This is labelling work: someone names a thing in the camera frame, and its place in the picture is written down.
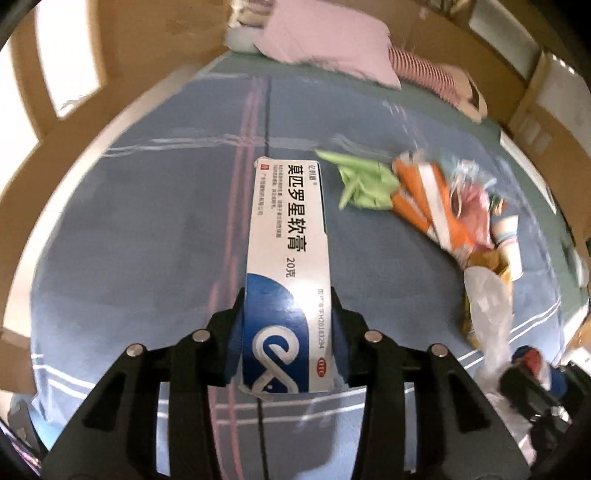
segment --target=white and blue box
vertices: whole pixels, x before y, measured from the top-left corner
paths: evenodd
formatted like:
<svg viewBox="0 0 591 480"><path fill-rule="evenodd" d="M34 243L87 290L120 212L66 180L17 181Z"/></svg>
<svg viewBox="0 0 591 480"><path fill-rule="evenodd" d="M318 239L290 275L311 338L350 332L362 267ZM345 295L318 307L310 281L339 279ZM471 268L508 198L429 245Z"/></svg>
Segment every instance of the white and blue box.
<svg viewBox="0 0 591 480"><path fill-rule="evenodd" d="M259 158L242 330L242 383L255 395L333 388L330 270L320 166Z"/></svg>

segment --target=orange fabric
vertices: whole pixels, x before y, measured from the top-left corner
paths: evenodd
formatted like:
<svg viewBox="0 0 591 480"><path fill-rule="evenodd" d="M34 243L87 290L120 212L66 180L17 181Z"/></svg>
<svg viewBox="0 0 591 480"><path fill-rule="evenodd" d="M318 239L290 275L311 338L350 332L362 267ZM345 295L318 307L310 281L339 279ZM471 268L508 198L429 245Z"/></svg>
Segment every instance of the orange fabric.
<svg viewBox="0 0 591 480"><path fill-rule="evenodd" d="M450 253L459 260L461 257L463 261L460 264L462 264L466 259L466 253L471 252L476 243L468 229L452 213L449 188L439 167L435 164L430 165L433 169L449 228L450 243L452 245ZM392 209L420 231L433 238L433 216L429 208L423 181L418 172L418 166L396 159L394 168L400 180L401 188L392 195Z"/></svg>

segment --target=red object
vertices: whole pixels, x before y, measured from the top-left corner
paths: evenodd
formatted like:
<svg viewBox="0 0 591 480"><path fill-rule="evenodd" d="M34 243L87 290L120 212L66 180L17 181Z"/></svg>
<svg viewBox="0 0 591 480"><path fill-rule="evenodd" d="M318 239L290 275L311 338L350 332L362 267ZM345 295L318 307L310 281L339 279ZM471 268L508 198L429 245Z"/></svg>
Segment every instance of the red object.
<svg viewBox="0 0 591 480"><path fill-rule="evenodd" d="M316 373L320 378L323 378L326 375L326 360L324 358L319 358L318 363L316 364Z"/></svg>

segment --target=pink pillow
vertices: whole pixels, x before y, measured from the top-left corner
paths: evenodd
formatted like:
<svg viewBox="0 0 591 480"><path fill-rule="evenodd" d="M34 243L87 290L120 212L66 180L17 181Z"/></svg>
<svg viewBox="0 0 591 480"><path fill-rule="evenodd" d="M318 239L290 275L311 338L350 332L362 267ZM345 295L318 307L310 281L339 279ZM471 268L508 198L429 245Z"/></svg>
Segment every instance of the pink pillow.
<svg viewBox="0 0 591 480"><path fill-rule="evenodd" d="M399 89L388 27L377 18L320 0L280 0L256 47L283 63L314 63Z"/></svg>

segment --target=blue logo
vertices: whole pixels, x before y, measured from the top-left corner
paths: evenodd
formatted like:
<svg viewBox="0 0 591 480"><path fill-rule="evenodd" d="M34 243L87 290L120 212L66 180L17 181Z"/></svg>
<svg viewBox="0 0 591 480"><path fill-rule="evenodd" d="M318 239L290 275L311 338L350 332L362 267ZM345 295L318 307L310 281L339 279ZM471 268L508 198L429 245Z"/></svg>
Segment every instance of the blue logo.
<svg viewBox="0 0 591 480"><path fill-rule="evenodd" d="M304 312L283 285L246 276L242 378L253 392L309 390L309 333Z"/></svg>

